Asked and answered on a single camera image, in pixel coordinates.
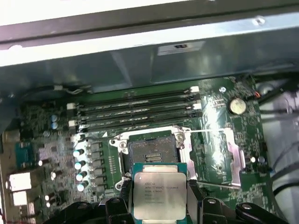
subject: chip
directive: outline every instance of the chip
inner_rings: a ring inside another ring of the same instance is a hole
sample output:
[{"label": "chip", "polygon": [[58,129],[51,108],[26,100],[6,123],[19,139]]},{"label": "chip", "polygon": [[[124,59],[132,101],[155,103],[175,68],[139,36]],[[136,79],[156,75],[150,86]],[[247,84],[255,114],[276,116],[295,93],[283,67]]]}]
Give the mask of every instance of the chip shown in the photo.
[{"label": "chip", "polygon": [[260,207],[263,207],[263,197],[261,196],[261,197],[255,197],[255,198],[253,198],[252,199],[252,203],[256,204],[256,205],[258,205]]}]

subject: capacitor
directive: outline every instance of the capacitor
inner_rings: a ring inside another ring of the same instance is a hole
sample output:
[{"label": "capacitor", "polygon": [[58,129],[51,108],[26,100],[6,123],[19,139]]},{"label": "capacitor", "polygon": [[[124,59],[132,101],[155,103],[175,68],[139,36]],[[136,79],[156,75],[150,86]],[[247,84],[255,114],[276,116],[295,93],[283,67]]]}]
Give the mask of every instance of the capacitor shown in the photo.
[{"label": "capacitor", "polygon": [[250,163],[250,157],[245,157],[245,163]]},{"label": "capacitor", "polygon": [[51,205],[53,205],[54,203],[56,203],[56,198],[53,198],[53,199],[49,200],[49,201],[46,203],[46,206],[49,208],[49,207],[51,207]]},{"label": "capacitor", "polygon": [[75,169],[80,170],[86,164],[85,161],[80,161],[75,163]]},{"label": "capacitor", "polygon": [[38,165],[41,167],[42,165],[45,165],[45,164],[47,164],[47,163],[49,163],[49,162],[50,162],[49,159],[40,160],[40,161],[38,162]]},{"label": "capacitor", "polygon": [[81,173],[79,173],[79,174],[76,175],[76,180],[77,181],[82,181],[83,178],[86,177],[86,176],[87,176],[87,172],[83,171],[83,172],[81,172]]},{"label": "capacitor", "polygon": [[246,103],[241,98],[234,98],[228,104],[228,110],[235,115],[241,115],[246,111]]},{"label": "capacitor", "polygon": [[47,137],[50,137],[50,132],[49,131],[44,131],[43,132],[43,137],[47,138]]},{"label": "capacitor", "polygon": [[45,200],[46,201],[48,201],[48,200],[50,200],[52,197],[54,197],[55,196],[55,193],[54,192],[52,192],[52,193],[50,193],[50,194],[48,194],[48,195],[45,195]]},{"label": "capacitor", "polygon": [[82,192],[88,186],[88,181],[83,181],[77,185],[77,190]]},{"label": "capacitor", "polygon": [[80,155],[82,155],[84,153],[84,150],[83,149],[77,149],[73,152],[73,156],[75,158],[79,157]]},{"label": "capacitor", "polygon": [[58,171],[53,171],[51,172],[51,178],[52,179],[55,179],[57,176],[61,175],[62,174],[62,171],[61,170],[58,170]]},{"label": "capacitor", "polygon": [[258,161],[259,163],[264,163],[264,162],[266,161],[266,159],[265,159],[265,157],[263,157],[263,156],[259,156],[258,159],[257,159],[257,161]]},{"label": "capacitor", "polygon": [[57,122],[53,122],[53,123],[51,124],[51,128],[52,128],[53,130],[57,129],[57,128],[58,128],[58,123],[57,123]]},{"label": "capacitor", "polygon": [[53,115],[51,116],[51,121],[52,121],[52,122],[56,122],[57,120],[58,120],[58,116],[55,115],[55,114],[53,114]]}]

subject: screw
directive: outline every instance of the screw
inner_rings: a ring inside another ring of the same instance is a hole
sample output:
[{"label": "screw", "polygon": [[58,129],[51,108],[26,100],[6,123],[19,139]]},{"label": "screw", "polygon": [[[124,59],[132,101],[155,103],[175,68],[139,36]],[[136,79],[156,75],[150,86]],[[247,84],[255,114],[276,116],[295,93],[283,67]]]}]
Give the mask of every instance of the screw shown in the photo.
[{"label": "screw", "polygon": [[226,92],[226,88],[224,86],[220,87],[219,92],[222,92],[222,93]]},{"label": "screw", "polygon": [[208,202],[209,202],[210,204],[216,204],[216,200],[215,200],[215,199],[209,199]]},{"label": "screw", "polygon": [[81,205],[78,206],[78,209],[84,209],[86,207],[87,207],[87,204],[81,204]]},{"label": "screw", "polygon": [[182,134],[177,134],[177,140],[183,140],[184,139],[184,136]]},{"label": "screw", "polygon": [[254,18],[252,20],[252,23],[255,25],[255,26],[261,26],[263,25],[264,23],[266,22],[265,18],[258,15],[256,18]]},{"label": "screw", "polygon": [[112,202],[112,203],[119,203],[119,202],[120,202],[120,199],[115,198],[115,199],[113,199],[111,202]]},{"label": "screw", "polygon": [[127,146],[126,142],[122,141],[120,143],[120,148],[125,148]]},{"label": "screw", "polygon": [[242,205],[242,207],[244,208],[244,209],[252,209],[252,207],[249,205],[249,204],[243,204]]}]

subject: gray metal panel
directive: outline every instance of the gray metal panel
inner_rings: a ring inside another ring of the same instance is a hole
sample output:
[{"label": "gray metal panel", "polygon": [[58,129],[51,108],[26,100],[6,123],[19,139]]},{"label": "gray metal panel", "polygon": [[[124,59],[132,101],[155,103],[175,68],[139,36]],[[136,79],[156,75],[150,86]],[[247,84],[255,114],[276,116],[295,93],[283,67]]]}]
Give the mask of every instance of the gray metal panel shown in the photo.
[{"label": "gray metal panel", "polygon": [[159,44],[0,67],[0,90],[20,94],[37,86],[66,84],[91,85],[102,92],[237,74],[297,58],[298,36],[294,28],[209,38],[202,49],[187,53],[157,56],[158,47],[165,45]]}]

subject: gray cable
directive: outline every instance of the gray cable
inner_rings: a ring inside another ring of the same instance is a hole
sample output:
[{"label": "gray cable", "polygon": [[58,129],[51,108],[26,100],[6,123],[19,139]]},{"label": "gray cable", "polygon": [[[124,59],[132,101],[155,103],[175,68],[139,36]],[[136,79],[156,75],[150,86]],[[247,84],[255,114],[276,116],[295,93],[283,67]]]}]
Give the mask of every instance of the gray cable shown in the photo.
[{"label": "gray cable", "polygon": [[288,148],[285,148],[280,155],[277,157],[277,159],[275,160],[272,169],[275,170],[277,164],[281,161],[281,159],[288,154],[290,151],[292,151],[294,149],[295,146],[299,145],[299,141],[293,142]]}]

